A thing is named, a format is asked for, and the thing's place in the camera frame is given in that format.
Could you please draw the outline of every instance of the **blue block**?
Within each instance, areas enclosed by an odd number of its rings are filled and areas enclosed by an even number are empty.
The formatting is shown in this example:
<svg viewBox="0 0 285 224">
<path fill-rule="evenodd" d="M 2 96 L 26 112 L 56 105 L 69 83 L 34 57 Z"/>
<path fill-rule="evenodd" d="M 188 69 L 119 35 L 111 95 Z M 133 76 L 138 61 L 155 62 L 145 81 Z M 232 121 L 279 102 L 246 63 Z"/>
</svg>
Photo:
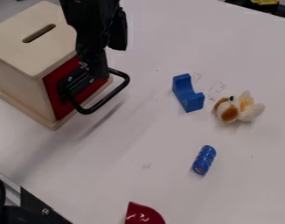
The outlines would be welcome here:
<svg viewBox="0 0 285 224">
<path fill-rule="evenodd" d="M 203 93 L 196 94 L 193 91 L 191 76 L 188 73 L 173 78 L 172 91 L 174 91 L 186 113 L 204 107 L 205 96 Z"/>
</svg>

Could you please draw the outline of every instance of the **plush toy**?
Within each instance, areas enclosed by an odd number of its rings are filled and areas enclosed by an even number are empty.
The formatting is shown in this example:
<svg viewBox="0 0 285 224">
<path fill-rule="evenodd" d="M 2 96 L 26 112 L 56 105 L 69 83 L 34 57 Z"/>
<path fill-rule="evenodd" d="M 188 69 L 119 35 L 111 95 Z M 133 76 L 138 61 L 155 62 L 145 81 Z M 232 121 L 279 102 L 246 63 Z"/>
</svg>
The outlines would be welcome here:
<svg viewBox="0 0 285 224">
<path fill-rule="evenodd" d="M 264 112 L 265 105 L 254 104 L 254 98 L 249 91 L 245 91 L 240 97 L 221 98 L 215 104 L 214 110 L 224 123 L 232 123 L 236 120 L 249 122 Z"/>
</svg>

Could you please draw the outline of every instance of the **blue spool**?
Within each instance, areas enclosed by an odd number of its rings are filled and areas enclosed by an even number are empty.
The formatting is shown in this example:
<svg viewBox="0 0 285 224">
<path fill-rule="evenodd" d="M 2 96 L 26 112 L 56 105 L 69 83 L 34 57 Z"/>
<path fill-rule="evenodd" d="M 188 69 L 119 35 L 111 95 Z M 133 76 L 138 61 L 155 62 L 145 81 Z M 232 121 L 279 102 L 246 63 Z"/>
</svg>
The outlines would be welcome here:
<svg viewBox="0 0 285 224">
<path fill-rule="evenodd" d="M 192 169 L 199 175 L 206 175 L 215 157 L 215 149 L 210 145 L 204 146 L 194 161 Z"/>
</svg>

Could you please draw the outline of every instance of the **table surface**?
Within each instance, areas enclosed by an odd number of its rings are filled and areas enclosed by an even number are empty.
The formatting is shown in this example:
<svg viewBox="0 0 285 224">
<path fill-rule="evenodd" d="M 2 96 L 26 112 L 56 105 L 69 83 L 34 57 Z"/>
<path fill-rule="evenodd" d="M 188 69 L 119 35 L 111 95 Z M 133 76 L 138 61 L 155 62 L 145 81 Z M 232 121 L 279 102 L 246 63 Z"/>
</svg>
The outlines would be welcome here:
<svg viewBox="0 0 285 224">
<path fill-rule="evenodd" d="M 285 223 L 285 18 L 218 1 L 124 1 L 129 49 L 108 50 L 131 85 L 93 115 L 50 131 L 0 100 L 0 171 L 77 224 L 122 224 L 129 201 L 167 223 Z M 206 94 L 248 89 L 265 113 L 220 124 L 212 102 L 186 114 L 174 75 Z M 218 152 L 204 178 L 200 148 Z"/>
</svg>

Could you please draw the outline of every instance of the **red box face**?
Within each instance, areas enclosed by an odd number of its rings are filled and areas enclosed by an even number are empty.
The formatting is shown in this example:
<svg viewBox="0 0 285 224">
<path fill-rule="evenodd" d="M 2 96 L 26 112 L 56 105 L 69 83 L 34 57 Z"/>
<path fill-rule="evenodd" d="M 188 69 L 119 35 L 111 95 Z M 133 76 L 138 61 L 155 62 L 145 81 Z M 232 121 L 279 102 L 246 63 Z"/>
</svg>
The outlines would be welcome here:
<svg viewBox="0 0 285 224">
<path fill-rule="evenodd" d="M 63 119 L 72 110 L 74 110 L 74 107 L 70 102 L 64 104 L 61 101 L 57 89 L 57 84 L 63 78 L 65 78 L 65 76 L 74 71 L 78 66 L 79 66 L 79 60 L 78 57 L 75 56 L 43 78 L 45 89 L 46 92 L 48 93 L 49 100 L 50 103 L 52 104 L 53 112 L 57 120 Z M 101 80 L 101 79 L 96 80 L 92 85 L 87 87 L 85 90 L 83 90 L 75 97 L 76 101 L 78 103 L 82 103 L 94 92 L 96 92 L 100 87 L 102 87 L 106 82 L 107 80 Z"/>
</svg>

